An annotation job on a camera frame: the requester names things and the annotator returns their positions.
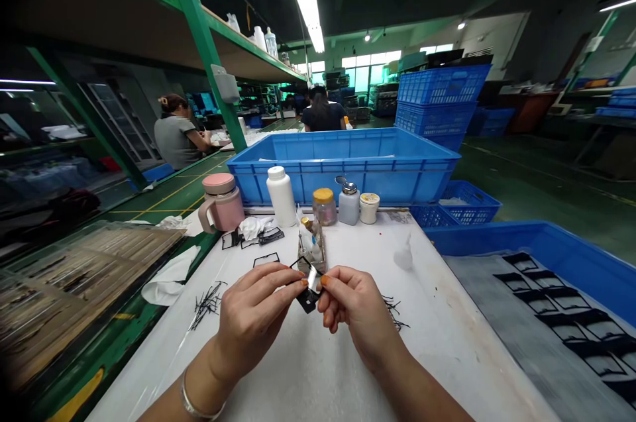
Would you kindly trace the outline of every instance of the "glass jar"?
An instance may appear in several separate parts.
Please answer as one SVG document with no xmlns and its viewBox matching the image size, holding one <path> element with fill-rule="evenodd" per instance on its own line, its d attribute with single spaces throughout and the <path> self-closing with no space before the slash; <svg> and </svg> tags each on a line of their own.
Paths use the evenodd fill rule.
<svg viewBox="0 0 636 422">
<path fill-rule="evenodd" d="M 313 214 L 321 225 L 328 227 L 338 221 L 336 202 L 330 189 L 322 188 L 313 192 Z"/>
</svg>

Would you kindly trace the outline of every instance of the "white plastic bottle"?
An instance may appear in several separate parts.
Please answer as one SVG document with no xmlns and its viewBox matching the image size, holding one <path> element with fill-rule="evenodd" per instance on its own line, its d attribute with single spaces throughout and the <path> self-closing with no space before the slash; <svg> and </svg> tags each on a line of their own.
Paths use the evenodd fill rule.
<svg viewBox="0 0 636 422">
<path fill-rule="evenodd" d="M 267 34 L 265 35 L 265 45 L 267 46 L 267 53 L 270 56 L 278 59 L 278 47 L 276 46 L 276 35 L 267 27 Z"/>
<path fill-rule="evenodd" d="M 260 26 L 254 27 L 254 39 L 256 40 L 256 45 L 263 51 L 267 52 L 267 46 L 265 46 L 265 35 L 263 34 L 263 30 Z"/>
<path fill-rule="evenodd" d="M 296 209 L 293 203 L 292 179 L 285 173 L 285 168 L 280 166 L 270 168 L 267 176 L 267 190 L 270 192 L 278 226 L 294 226 Z"/>
<path fill-rule="evenodd" d="M 347 225 L 355 225 L 360 216 L 360 196 L 358 187 L 353 182 L 343 184 L 338 196 L 338 220 Z"/>
</svg>

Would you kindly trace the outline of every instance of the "yellow lid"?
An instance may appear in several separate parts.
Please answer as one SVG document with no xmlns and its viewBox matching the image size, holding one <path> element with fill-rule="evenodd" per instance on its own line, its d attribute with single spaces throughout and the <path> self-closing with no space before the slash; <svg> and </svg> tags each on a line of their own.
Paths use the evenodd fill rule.
<svg viewBox="0 0 636 422">
<path fill-rule="evenodd" d="M 324 205 L 333 201 L 333 192 L 330 189 L 318 189 L 313 192 L 313 200 Z"/>
</svg>

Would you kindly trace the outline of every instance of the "worker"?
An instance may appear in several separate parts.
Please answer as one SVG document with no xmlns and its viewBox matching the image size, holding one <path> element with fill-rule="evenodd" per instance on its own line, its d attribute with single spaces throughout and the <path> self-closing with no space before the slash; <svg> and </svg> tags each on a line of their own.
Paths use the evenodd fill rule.
<svg viewBox="0 0 636 422">
<path fill-rule="evenodd" d="M 307 287 L 303 277 L 273 262 L 240 278 L 223 294 L 217 334 L 139 420 L 214 420 L 239 380 L 272 346 L 290 305 Z M 325 290 L 318 301 L 323 326 L 332 334 L 340 323 L 349 326 L 356 350 L 399 420 L 472 420 L 409 353 L 370 274 L 336 266 L 320 281 Z"/>
<path fill-rule="evenodd" d="M 198 132 L 190 121 L 192 109 L 178 94 L 159 98 L 161 118 L 154 124 L 159 153 L 175 170 L 194 164 L 213 147 L 210 131 Z"/>
<path fill-rule="evenodd" d="M 309 90 L 311 105 L 303 111 L 302 122 L 305 132 L 344 131 L 345 108 L 327 100 L 327 90 L 317 85 Z"/>
</svg>

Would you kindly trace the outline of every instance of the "blue storage bin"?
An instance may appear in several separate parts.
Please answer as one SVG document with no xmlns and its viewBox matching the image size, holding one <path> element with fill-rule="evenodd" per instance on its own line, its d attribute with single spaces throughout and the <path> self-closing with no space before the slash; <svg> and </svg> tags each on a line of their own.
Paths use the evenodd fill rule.
<svg viewBox="0 0 636 422">
<path fill-rule="evenodd" d="M 612 95 L 608 105 L 616 107 L 636 107 L 636 95 L 626 97 L 616 97 Z"/>
<path fill-rule="evenodd" d="M 427 136 L 428 140 L 432 140 L 435 144 L 446 147 L 453 152 L 458 152 L 464 141 L 464 134 L 444 134 Z"/>
<path fill-rule="evenodd" d="M 466 134 L 472 136 L 504 135 L 505 129 L 514 115 L 515 109 L 478 107 L 470 120 Z"/>
<path fill-rule="evenodd" d="M 417 105 L 466 103 L 477 100 L 490 64 L 435 68 L 403 74 L 397 100 Z"/>
<path fill-rule="evenodd" d="M 442 255 L 524 251 L 564 281 L 636 326 L 636 268 L 545 221 L 427 229 Z"/>
<path fill-rule="evenodd" d="M 442 205 L 442 207 L 462 225 L 488 223 L 502 207 L 500 201 L 465 180 L 451 180 L 446 186 L 442 198 L 453 197 L 465 201 L 468 205 Z"/>
<path fill-rule="evenodd" d="M 418 106 L 397 103 L 396 127 L 429 138 L 464 134 L 477 103 Z"/>
<path fill-rule="evenodd" d="M 360 193 L 374 192 L 380 205 L 434 202 L 446 188 L 460 155 L 410 132 L 388 127 L 357 131 L 272 134 L 227 161 L 245 205 L 271 205 L 267 170 L 283 166 L 294 200 L 311 205 L 313 192 L 338 196 L 339 175 Z"/>
<path fill-rule="evenodd" d="M 417 224 L 423 229 L 433 227 L 455 227 L 461 225 L 455 217 L 441 205 L 425 205 L 422 207 L 411 207 L 411 215 Z"/>
<path fill-rule="evenodd" d="M 596 115 L 636 119 L 636 109 L 628 109 L 625 107 L 597 107 Z"/>
</svg>

